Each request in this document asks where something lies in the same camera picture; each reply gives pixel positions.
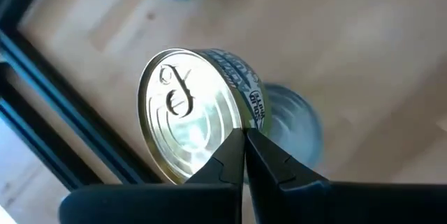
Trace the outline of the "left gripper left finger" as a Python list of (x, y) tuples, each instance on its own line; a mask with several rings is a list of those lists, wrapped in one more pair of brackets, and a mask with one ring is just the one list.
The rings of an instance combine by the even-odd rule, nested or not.
[(245, 136), (234, 129), (184, 184), (95, 185), (72, 192), (61, 224), (241, 224)]

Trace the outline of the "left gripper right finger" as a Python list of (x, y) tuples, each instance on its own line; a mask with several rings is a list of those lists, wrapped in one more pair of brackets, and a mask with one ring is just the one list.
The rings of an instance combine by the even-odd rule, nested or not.
[(246, 138), (260, 224), (447, 224), (447, 185), (331, 181), (258, 130)]

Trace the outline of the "gold lid tuna can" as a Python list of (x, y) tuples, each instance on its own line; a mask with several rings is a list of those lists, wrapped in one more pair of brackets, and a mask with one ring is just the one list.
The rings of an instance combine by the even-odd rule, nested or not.
[(237, 128), (268, 135), (272, 107), (263, 81), (220, 49), (170, 48), (145, 66), (138, 87), (141, 132), (167, 181), (183, 184)]

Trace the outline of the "teal label tuna can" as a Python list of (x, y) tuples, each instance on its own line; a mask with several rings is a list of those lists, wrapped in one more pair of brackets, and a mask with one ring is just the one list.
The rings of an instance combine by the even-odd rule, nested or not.
[(323, 150), (323, 131), (317, 113), (299, 94), (278, 84), (265, 85), (272, 126), (268, 137), (294, 159), (313, 168)]

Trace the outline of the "black aluminium table frame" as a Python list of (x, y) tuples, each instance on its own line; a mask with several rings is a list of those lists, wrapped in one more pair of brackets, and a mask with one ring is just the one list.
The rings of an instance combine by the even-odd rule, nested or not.
[(33, 0), (0, 0), (0, 48), (18, 75), (37, 90), (124, 184), (159, 184), (161, 178), (18, 31)]

